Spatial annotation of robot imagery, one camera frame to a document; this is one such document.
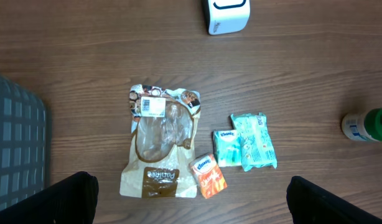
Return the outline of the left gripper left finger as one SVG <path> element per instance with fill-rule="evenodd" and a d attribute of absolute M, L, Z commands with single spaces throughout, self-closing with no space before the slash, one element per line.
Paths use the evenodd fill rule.
<path fill-rule="evenodd" d="M 0 223 L 93 223 L 98 179 L 77 172 L 0 211 Z"/>

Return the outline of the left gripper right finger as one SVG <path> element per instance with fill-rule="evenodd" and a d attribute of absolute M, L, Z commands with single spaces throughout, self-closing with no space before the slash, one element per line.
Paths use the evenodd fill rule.
<path fill-rule="evenodd" d="M 382 219 L 301 176 L 292 177 L 286 200 L 294 224 L 382 224 Z"/>

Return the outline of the teal white snack packet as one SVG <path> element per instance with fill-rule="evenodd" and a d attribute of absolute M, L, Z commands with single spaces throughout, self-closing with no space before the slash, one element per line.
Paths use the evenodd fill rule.
<path fill-rule="evenodd" d="M 277 158 L 263 113 L 230 115 L 241 145 L 241 166 L 245 172 L 252 168 L 277 168 Z"/>

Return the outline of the small teal packet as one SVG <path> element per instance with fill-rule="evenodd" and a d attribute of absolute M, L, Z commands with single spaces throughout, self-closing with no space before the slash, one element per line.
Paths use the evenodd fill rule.
<path fill-rule="evenodd" d="M 241 165 L 241 145 L 237 130 L 214 131 L 213 148 L 220 167 Z"/>

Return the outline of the green lid jar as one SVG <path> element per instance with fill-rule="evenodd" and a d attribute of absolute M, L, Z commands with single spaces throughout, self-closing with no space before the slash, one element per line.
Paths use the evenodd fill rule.
<path fill-rule="evenodd" d="M 353 141 L 382 141 L 382 108 L 346 114 L 341 128 L 346 137 Z"/>

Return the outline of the orange white packet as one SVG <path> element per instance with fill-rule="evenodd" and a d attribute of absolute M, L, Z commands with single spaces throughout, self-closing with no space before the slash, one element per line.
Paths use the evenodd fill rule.
<path fill-rule="evenodd" d="M 213 154 L 204 154 L 192 161 L 189 166 L 205 199 L 227 188 L 226 180 Z"/>

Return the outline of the beige bread bag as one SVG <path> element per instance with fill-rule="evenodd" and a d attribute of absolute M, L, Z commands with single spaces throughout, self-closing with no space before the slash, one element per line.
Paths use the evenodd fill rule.
<path fill-rule="evenodd" d="M 131 147 L 119 193 L 126 197 L 194 198 L 189 168 L 200 118 L 200 94 L 178 88 L 134 85 L 129 91 Z"/>

